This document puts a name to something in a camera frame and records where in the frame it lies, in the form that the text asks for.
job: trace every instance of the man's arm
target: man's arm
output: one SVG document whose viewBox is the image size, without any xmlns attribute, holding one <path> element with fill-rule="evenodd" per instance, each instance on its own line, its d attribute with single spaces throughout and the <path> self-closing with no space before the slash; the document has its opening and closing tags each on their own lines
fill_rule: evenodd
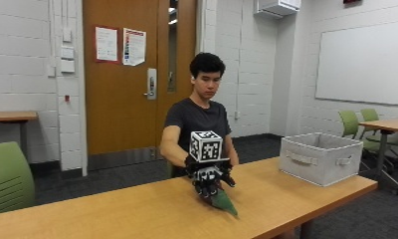
<svg viewBox="0 0 398 239">
<path fill-rule="evenodd" d="M 176 125 L 164 128 L 161 155 L 174 166 L 186 167 L 185 160 L 189 153 L 178 146 L 181 131 L 181 128 Z"/>
<path fill-rule="evenodd" d="M 234 149 L 233 141 L 230 139 L 229 134 L 225 136 L 224 144 L 225 144 L 225 153 L 229 158 L 230 165 L 232 166 L 238 165 L 237 151 Z"/>
</svg>

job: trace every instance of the wooden door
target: wooden door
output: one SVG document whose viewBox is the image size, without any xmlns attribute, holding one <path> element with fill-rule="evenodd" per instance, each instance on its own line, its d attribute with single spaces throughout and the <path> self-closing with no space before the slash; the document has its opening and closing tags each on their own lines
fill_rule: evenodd
<svg viewBox="0 0 398 239">
<path fill-rule="evenodd" d="M 189 96 L 189 62 L 196 48 L 196 0 L 180 1 L 177 91 L 168 91 L 170 0 L 84 0 L 88 154 L 91 159 L 129 155 L 124 162 L 154 159 L 168 108 Z M 136 66 L 95 62 L 95 26 L 146 32 L 146 60 Z M 157 99 L 148 100 L 148 69 L 158 70 Z M 127 153 L 140 149 L 141 152 Z"/>
</svg>

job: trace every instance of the wooden table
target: wooden table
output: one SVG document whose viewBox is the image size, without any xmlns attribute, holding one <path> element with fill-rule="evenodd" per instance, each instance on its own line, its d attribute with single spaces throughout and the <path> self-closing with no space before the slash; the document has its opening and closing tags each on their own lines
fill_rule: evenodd
<svg viewBox="0 0 398 239">
<path fill-rule="evenodd" d="M 380 149 L 379 149 L 379 155 L 378 155 L 378 160 L 376 160 L 376 168 L 366 170 L 360 174 L 366 175 L 366 176 L 370 176 L 371 174 L 374 174 L 375 179 L 379 182 L 386 182 L 388 185 L 391 185 L 394 187 L 392 193 L 398 195 L 398 181 L 383 170 L 384 153 L 386 153 L 386 146 L 387 146 L 387 135 L 394 133 L 395 131 L 398 131 L 398 119 L 364 121 L 364 122 L 360 122 L 359 125 L 378 128 L 378 129 L 380 129 L 380 133 L 382 133 Z"/>
<path fill-rule="evenodd" d="M 278 171 L 278 158 L 237 166 L 233 177 L 237 218 L 181 177 L 3 213 L 0 239 L 271 238 L 376 188 L 358 175 L 319 187 Z"/>
<path fill-rule="evenodd" d="M 27 121 L 35 120 L 37 118 L 36 112 L 0 112 L 0 122 L 6 123 L 18 123 L 20 129 L 20 147 L 24 152 L 26 157 L 27 154 Z"/>
</svg>

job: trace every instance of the storage bin handle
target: storage bin handle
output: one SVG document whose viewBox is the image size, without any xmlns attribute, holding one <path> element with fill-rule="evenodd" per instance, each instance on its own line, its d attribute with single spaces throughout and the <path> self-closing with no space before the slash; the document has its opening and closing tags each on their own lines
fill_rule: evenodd
<svg viewBox="0 0 398 239">
<path fill-rule="evenodd" d="M 351 162 L 351 155 L 347 157 L 347 158 L 338 158 L 336 160 L 335 160 L 335 164 L 336 165 L 347 165 L 350 162 Z"/>
<path fill-rule="evenodd" d="M 294 152 L 286 151 L 286 157 L 290 157 L 293 160 L 297 160 L 299 162 L 303 162 L 306 164 L 318 164 L 318 159 L 314 157 L 302 156 L 299 154 L 295 154 Z"/>
</svg>

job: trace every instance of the wall-mounted box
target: wall-mounted box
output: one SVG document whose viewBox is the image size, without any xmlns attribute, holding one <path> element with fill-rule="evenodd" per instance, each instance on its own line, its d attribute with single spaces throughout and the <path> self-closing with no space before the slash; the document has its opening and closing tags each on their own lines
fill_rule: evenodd
<svg viewBox="0 0 398 239">
<path fill-rule="evenodd" d="M 299 8 L 301 0 L 253 0 L 253 14 L 274 19 L 297 13 Z"/>
</svg>

